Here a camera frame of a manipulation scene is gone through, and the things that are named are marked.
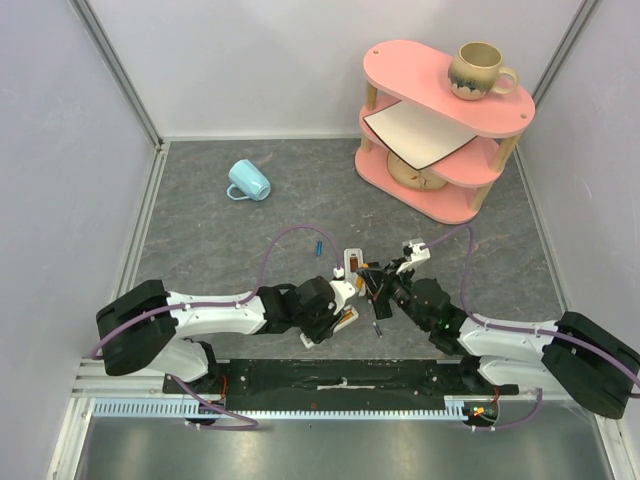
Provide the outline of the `light blue mug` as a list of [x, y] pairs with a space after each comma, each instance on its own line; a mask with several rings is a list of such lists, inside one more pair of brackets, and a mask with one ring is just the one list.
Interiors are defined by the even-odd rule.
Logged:
[[229, 170], [226, 194], [233, 201], [263, 201], [271, 193], [271, 184], [248, 159], [237, 161]]

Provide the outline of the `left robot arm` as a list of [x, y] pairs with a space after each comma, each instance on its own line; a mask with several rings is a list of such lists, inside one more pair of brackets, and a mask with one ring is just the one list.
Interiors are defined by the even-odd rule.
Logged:
[[92, 356], [102, 360], [109, 376], [151, 369], [208, 393], [218, 385], [220, 371], [201, 336], [297, 329], [318, 344], [332, 336], [355, 293], [349, 281], [321, 276], [299, 286], [262, 286], [229, 296], [186, 295], [147, 280], [97, 313], [100, 342]]

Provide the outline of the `white remote orange batteries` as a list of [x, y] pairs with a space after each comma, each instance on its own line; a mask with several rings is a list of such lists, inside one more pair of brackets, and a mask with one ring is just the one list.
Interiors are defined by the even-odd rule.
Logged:
[[[343, 317], [343, 315], [346, 312], [351, 311], [353, 313], [353, 317], [350, 319], [350, 321], [348, 323], [343, 323], [343, 324], [339, 324], [339, 321], [341, 320], [341, 318]], [[355, 322], [358, 318], [359, 318], [359, 313], [356, 310], [355, 307], [353, 306], [348, 306], [346, 307], [343, 312], [342, 312], [342, 316], [341, 316], [340, 320], [337, 322], [337, 324], [330, 330], [331, 334], [335, 334], [337, 332], [339, 332], [340, 330], [344, 329], [345, 327], [349, 326], [350, 324], [352, 324], [353, 322]], [[303, 345], [307, 348], [307, 349], [311, 349], [315, 346], [315, 343], [308, 338], [304, 333], [301, 333], [299, 335], [300, 340], [302, 341]]]

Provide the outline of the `black battery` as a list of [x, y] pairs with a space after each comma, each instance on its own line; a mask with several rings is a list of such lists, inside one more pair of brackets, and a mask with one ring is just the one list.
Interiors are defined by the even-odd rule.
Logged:
[[373, 328], [374, 328], [374, 330], [376, 332], [377, 337], [379, 339], [383, 338], [383, 332], [382, 332], [380, 326], [378, 325], [378, 323], [377, 322], [372, 322], [372, 325], [373, 325]]

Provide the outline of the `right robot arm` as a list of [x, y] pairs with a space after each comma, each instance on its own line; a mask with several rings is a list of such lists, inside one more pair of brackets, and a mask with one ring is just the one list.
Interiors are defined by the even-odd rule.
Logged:
[[438, 350], [470, 358], [457, 371], [469, 393], [491, 384], [565, 393], [615, 420], [637, 395], [638, 353], [581, 313], [531, 323], [492, 319], [455, 306], [437, 280], [414, 280], [400, 262], [374, 263], [358, 274], [377, 317], [390, 317], [397, 305]]

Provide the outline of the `white remote blue batteries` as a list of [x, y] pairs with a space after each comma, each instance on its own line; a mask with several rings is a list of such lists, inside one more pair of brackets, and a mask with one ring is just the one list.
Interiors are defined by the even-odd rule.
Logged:
[[363, 252], [360, 248], [347, 248], [344, 250], [345, 272], [348, 274], [356, 274], [357, 270], [362, 267]]

